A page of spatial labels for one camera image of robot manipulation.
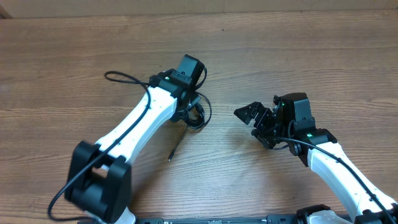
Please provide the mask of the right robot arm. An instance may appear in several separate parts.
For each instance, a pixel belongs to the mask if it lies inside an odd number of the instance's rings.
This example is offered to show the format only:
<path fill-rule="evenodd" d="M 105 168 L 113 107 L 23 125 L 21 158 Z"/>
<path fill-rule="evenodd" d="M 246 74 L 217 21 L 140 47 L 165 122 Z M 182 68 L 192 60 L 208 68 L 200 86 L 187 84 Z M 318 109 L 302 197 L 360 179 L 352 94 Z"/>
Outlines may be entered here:
<path fill-rule="evenodd" d="M 273 108 L 253 102 L 234 111 L 266 149 L 284 142 L 319 175 L 344 205 L 355 223 L 397 223 L 397 202 L 381 192 L 346 156 L 337 138 L 317 128 L 306 93 L 275 96 Z"/>

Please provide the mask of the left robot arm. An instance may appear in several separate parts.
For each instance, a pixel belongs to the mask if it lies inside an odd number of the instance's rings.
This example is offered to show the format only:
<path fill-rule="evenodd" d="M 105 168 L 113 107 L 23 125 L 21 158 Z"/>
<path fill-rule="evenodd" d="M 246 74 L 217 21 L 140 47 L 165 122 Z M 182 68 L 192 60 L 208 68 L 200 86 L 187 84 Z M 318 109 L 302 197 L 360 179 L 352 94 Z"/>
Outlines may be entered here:
<path fill-rule="evenodd" d="M 145 94 L 139 104 L 107 135 L 94 144 L 81 141 L 73 151 L 65 198 L 88 213 L 78 223 L 135 223 L 129 211 L 131 169 L 153 134 L 166 122 L 182 120 L 200 129 L 210 117 L 199 103 L 197 90 L 207 69 L 199 59 L 184 55 L 178 68 L 160 72 L 148 82 L 123 73 L 122 83 L 138 84 Z"/>

